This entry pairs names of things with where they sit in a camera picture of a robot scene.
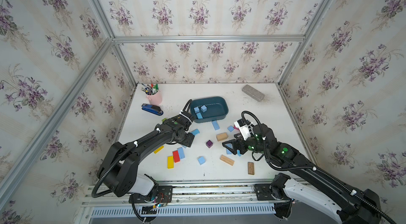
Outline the light blue cube front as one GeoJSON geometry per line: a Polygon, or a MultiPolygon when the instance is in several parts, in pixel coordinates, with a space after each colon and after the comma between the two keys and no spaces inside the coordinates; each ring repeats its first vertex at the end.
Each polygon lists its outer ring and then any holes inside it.
{"type": "Polygon", "coordinates": [[[206,163],[206,159],[205,159],[203,156],[200,156],[200,157],[198,158],[198,162],[199,162],[200,165],[203,165],[203,164],[206,163]]]}

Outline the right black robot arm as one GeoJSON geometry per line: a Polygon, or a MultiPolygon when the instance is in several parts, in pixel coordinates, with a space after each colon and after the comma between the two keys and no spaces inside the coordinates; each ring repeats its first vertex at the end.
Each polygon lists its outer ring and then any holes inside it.
{"type": "Polygon", "coordinates": [[[243,111],[235,126],[240,132],[223,143],[223,147],[234,155],[250,152],[254,161],[264,160],[278,172],[267,189],[257,192],[258,198],[269,195],[275,200],[290,201],[276,210],[278,218],[288,219],[296,200],[328,215],[338,224],[395,222],[381,209],[380,198],[374,191],[362,191],[341,181],[291,145],[279,142],[273,130],[252,112],[243,111]]]}

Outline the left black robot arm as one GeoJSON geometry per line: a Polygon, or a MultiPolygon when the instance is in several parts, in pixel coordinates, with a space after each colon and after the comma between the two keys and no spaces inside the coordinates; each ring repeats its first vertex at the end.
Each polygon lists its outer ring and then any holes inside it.
{"type": "Polygon", "coordinates": [[[158,182],[149,175],[139,175],[139,164],[165,144],[191,147],[195,136],[189,132],[195,117],[191,114],[192,100],[181,112],[157,124],[154,130],[134,141],[114,143],[108,150],[96,174],[98,181],[92,191],[93,198],[107,194],[117,197],[138,194],[154,200],[158,195],[158,182]]]}

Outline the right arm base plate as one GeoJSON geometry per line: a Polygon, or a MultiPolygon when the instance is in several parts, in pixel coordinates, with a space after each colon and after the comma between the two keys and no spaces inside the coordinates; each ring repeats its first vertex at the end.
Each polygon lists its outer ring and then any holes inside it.
{"type": "Polygon", "coordinates": [[[272,183],[270,184],[255,184],[254,192],[257,201],[270,201],[270,200],[285,200],[286,195],[281,187],[272,183]]]}

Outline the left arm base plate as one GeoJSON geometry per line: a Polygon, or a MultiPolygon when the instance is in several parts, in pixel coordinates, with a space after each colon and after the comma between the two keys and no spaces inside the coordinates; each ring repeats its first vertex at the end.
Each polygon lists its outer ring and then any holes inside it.
{"type": "Polygon", "coordinates": [[[172,201],[173,186],[154,186],[147,195],[134,193],[130,195],[129,203],[135,204],[168,204],[172,201]]]}

